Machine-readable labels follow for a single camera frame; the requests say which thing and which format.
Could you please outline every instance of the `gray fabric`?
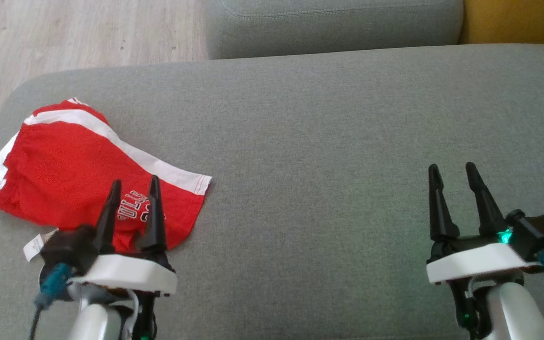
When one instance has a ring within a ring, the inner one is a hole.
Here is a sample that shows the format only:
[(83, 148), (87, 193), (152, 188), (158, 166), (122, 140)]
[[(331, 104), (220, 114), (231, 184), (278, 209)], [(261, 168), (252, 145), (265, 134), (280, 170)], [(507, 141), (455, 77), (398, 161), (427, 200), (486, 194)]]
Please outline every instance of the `gray fabric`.
[[(0, 148), (39, 106), (76, 95), (128, 143), (213, 176), (192, 235), (169, 254), (160, 340), (464, 338), (447, 286), (427, 282), (427, 167), (477, 231), (464, 165), (507, 213), (544, 213), (544, 46), (461, 45), (39, 77), (0, 114)], [(0, 339), (28, 334), (43, 228), (0, 212)], [(527, 276), (544, 312), (544, 274)], [(62, 339), (77, 305), (43, 314)]]
[(207, 0), (211, 59), (457, 43), (462, 0)]

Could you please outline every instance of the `clothing tag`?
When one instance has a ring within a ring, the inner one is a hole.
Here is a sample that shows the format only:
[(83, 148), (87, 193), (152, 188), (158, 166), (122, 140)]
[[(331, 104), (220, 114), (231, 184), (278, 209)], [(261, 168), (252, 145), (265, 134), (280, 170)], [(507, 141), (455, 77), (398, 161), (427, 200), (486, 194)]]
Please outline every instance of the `clothing tag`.
[(57, 231), (58, 231), (58, 228), (56, 228), (55, 230), (52, 230), (51, 232), (48, 232), (47, 234), (43, 234), (43, 235), (37, 234), (35, 238), (31, 239), (31, 241), (27, 243), (26, 246), (24, 246), (24, 248), (22, 249), (22, 251), (24, 252), (24, 257), (26, 257), (26, 260), (30, 262), (32, 258), (37, 256), (37, 254), (41, 252), (43, 245)]

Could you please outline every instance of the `black cable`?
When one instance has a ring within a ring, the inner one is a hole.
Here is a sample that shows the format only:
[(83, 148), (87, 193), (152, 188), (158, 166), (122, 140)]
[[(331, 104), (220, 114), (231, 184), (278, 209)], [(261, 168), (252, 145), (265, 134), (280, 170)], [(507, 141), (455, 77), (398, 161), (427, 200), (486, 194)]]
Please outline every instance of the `black cable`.
[(33, 315), (33, 323), (31, 325), (31, 332), (28, 334), (28, 340), (35, 339), (35, 331), (37, 331), (37, 323), (39, 322), (39, 317), (41, 316), (41, 311), (43, 310), (42, 306), (35, 309), (35, 315)]
[(158, 331), (158, 327), (157, 327), (157, 317), (155, 316), (155, 314), (153, 313), (153, 340), (155, 340), (157, 338), (157, 331)]

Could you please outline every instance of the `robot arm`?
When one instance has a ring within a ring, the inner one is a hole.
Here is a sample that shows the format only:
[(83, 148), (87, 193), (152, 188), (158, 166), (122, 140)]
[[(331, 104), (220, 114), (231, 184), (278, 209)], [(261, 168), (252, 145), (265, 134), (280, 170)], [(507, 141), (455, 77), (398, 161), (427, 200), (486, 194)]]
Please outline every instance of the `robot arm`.
[[(58, 232), (43, 246), (45, 265), (30, 339), (42, 310), (55, 299), (79, 301), (80, 314), (70, 340), (152, 340), (157, 329), (155, 299), (175, 294), (177, 277), (167, 250), (161, 189), (153, 176), (151, 210), (145, 232), (136, 241), (137, 254), (115, 254), (112, 237), (119, 208), (121, 182), (114, 181), (95, 228)], [(130, 300), (132, 307), (115, 304)]]
[[(467, 163), (466, 172), (480, 219), (479, 235), (471, 237), (460, 236), (438, 166), (429, 168), (429, 281), (450, 286), (457, 323), (471, 339), (544, 339), (542, 315), (523, 288), (524, 272), (544, 272), (544, 215), (515, 210), (503, 218), (475, 164)], [(475, 288), (479, 282), (485, 285)]]

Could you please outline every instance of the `green led light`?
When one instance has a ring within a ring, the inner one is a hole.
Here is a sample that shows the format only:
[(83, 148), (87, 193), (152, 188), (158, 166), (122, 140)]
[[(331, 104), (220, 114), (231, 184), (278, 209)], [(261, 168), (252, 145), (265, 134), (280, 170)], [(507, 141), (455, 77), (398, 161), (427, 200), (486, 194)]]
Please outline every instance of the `green led light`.
[(469, 322), (471, 321), (471, 317), (469, 316), (469, 314), (465, 314), (463, 315), (463, 325), (464, 326), (469, 326)]
[(501, 243), (509, 243), (509, 239), (511, 238), (511, 230), (505, 230), (501, 232), (497, 232), (497, 237), (499, 238), (499, 242)]

